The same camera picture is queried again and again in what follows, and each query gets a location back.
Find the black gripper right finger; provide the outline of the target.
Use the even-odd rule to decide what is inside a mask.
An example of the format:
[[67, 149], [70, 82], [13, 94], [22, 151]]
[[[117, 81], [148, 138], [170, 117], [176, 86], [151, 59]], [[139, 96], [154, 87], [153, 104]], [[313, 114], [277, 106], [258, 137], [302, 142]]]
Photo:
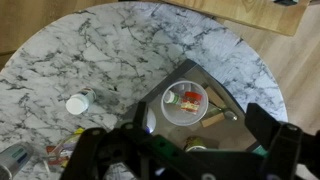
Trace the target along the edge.
[[311, 135], [277, 121], [257, 103], [248, 104], [245, 125], [267, 151], [259, 172], [263, 180], [302, 180], [296, 175], [299, 164], [320, 178], [320, 131]]

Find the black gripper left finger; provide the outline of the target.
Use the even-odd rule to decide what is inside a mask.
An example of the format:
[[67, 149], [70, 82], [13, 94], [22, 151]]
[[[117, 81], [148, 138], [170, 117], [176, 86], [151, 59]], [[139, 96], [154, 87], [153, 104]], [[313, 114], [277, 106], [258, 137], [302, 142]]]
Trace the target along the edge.
[[139, 102], [132, 121], [107, 132], [90, 128], [80, 136], [60, 180], [102, 180], [111, 165], [123, 163], [135, 176], [141, 177], [141, 160], [133, 138], [145, 133], [147, 104]]

